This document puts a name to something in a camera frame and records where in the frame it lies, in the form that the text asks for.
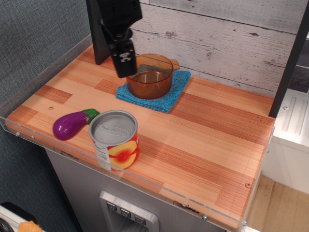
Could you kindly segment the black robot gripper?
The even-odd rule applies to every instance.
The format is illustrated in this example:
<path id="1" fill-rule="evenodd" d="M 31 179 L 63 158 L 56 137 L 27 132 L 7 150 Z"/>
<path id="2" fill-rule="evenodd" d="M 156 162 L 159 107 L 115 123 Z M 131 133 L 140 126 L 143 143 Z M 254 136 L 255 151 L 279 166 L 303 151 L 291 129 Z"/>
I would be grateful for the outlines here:
<path id="1" fill-rule="evenodd" d="M 133 32 L 130 27 L 142 19 L 138 0 L 98 0 L 100 24 L 119 78 L 137 72 Z"/>

